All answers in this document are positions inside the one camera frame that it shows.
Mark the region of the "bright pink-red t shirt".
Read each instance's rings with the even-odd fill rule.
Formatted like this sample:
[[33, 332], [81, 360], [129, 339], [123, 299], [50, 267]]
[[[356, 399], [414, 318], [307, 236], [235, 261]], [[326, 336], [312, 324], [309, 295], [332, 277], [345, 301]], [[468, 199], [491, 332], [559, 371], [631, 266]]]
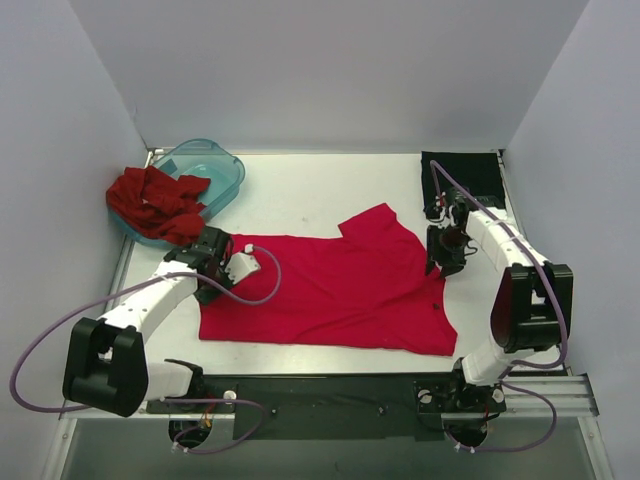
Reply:
[[386, 204], [338, 226], [337, 238], [235, 234], [256, 247], [259, 272], [200, 309], [202, 341], [329, 345], [450, 357], [457, 332], [444, 281]]

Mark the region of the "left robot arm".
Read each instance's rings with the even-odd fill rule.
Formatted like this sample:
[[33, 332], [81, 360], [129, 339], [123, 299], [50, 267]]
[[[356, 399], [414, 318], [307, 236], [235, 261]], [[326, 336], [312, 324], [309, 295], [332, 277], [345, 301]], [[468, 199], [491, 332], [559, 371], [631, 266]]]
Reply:
[[205, 401], [203, 369], [187, 361], [149, 362], [145, 342], [189, 297], [213, 300], [226, 289], [232, 250], [231, 235], [214, 227], [197, 240], [175, 247], [160, 262], [145, 286], [97, 320], [82, 318], [72, 328], [62, 393], [65, 399], [121, 417], [129, 417], [146, 401], [170, 398], [184, 412]]

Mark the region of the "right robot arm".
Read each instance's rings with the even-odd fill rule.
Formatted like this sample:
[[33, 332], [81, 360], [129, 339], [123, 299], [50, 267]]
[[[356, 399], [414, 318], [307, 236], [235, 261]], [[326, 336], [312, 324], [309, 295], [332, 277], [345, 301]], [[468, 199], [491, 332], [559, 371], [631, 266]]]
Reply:
[[501, 280], [488, 339], [458, 359], [452, 372], [420, 390], [439, 412], [502, 411], [499, 385], [507, 372], [570, 333], [573, 272], [538, 253], [494, 196], [470, 200], [451, 188], [426, 208], [426, 272], [440, 279], [463, 271], [483, 252]]

